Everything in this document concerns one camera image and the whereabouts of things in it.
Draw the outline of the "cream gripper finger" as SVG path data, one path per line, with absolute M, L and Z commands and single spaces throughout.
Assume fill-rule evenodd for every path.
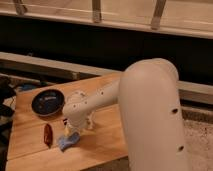
M 64 129 L 64 136 L 65 137 L 71 136 L 71 128 L 67 125 L 65 126 L 65 129 Z

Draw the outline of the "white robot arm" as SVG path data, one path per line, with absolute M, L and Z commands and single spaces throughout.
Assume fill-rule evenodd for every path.
M 90 112 L 117 103 L 131 171 L 189 171 L 178 79 L 168 60 L 138 61 L 92 95 L 68 100 L 66 129 L 82 129 Z

